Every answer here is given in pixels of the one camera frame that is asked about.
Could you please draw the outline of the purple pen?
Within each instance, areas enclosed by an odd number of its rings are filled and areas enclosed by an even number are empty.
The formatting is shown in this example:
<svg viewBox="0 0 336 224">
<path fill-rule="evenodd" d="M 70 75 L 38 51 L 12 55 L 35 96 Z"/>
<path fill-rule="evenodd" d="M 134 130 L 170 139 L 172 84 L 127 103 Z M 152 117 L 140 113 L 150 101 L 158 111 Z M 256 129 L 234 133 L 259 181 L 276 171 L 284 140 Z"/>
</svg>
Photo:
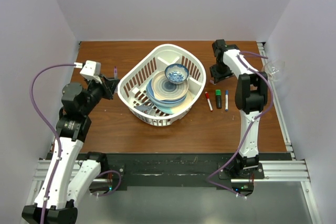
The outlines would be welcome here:
<svg viewBox="0 0 336 224">
<path fill-rule="evenodd" d="M 117 70 L 117 67 L 114 66 L 114 71 L 113 71 L 113 76 L 114 76 L 114 79 L 118 79 L 118 70 Z M 114 90 L 114 94 L 116 94 L 118 92 L 118 84 L 116 85 L 115 87 L 115 90 Z"/>
</svg>

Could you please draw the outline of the black green highlighter pen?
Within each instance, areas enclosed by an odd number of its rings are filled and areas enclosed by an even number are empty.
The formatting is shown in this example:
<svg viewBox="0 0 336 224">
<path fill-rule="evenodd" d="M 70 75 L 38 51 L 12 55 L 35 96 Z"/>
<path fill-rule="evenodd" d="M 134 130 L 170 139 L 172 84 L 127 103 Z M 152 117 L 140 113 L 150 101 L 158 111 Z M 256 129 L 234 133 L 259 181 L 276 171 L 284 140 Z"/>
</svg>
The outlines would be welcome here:
<svg viewBox="0 0 336 224">
<path fill-rule="evenodd" d="M 221 95 L 215 95 L 216 98 L 216 108 L 221 109 L 222 108 L 222 93 Z"/>
</svg>

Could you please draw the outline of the white red marker pen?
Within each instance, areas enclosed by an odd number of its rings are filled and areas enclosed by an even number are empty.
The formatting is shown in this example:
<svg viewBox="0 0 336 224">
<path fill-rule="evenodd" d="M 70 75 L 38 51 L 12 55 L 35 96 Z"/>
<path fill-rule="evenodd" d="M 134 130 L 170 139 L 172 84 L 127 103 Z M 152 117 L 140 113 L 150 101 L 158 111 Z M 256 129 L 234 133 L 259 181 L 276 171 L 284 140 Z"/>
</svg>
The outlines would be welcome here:
<svg viewBox="0 0 336 224">
<path fill-rule="evenodd" d="M 207 103 L 208 103 L 208 106 L 209 106 L 210 111 L 213 112 L 213 107 L 212 107 L 210 98 L 207 99 Z"/>
</svg>

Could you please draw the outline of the white blue marker pen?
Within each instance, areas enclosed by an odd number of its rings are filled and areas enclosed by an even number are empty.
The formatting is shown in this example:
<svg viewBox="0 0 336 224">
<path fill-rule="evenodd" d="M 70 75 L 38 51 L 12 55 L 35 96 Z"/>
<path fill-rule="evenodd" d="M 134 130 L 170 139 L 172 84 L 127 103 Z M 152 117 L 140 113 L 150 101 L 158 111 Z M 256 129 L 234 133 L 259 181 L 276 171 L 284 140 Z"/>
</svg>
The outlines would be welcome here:
<svg viewBox="0 0 336 224">
<path fill-rule="evenodd" d="M 228 105 L 229 105 L 229 92 L 228 95 L 225 95 L 225 111 L 228 112 Z"/>
</svg>

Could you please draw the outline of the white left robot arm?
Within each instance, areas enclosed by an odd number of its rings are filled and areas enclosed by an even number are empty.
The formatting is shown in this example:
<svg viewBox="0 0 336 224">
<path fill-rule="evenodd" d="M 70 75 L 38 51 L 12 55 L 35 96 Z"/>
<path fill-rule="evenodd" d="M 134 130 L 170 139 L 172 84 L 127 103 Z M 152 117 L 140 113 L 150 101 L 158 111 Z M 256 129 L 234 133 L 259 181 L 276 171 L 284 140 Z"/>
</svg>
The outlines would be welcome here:
<svg viewBox="0 0 336 224">
<path fill-rule="evenodd" d="M 25 206 L 22 218 L 28 223 L 75 223 L 78 206 L 93 180 L 108 174 L 104 153 L 86 154 L 79 171 L 72 171 L 85 142 L 91 120 L 90 112 L 101 99 L 111 100 L 119 79 L 86 78 L 87 88 L 71 82 L 62 89 L 62 108 L 54 131 L 55 147 L 45 181 L 32 205 Z"/>
</svg>

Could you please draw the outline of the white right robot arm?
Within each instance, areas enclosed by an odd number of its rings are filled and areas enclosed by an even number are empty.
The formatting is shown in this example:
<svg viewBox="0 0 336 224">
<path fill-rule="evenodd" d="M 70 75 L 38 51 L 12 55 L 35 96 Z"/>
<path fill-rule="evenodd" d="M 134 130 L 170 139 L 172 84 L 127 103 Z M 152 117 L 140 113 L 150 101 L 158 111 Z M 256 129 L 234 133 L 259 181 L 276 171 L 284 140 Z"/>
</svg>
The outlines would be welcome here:
<svg viewBox="0 0 336 224">
<path fill-rule="evenodd" d="M 268 77 L 245 59 L 245 51 L 218 39 L 212 43 L 216 63 L 210 69 L 214 83 L 235 76 L 235 105 L 240 112 L 241 129 L 238 152 L 230 161 L 229 172 L 246 178 L 259 165 L 258 131 L 260 117 L 268 102 Z"/>
</svg>

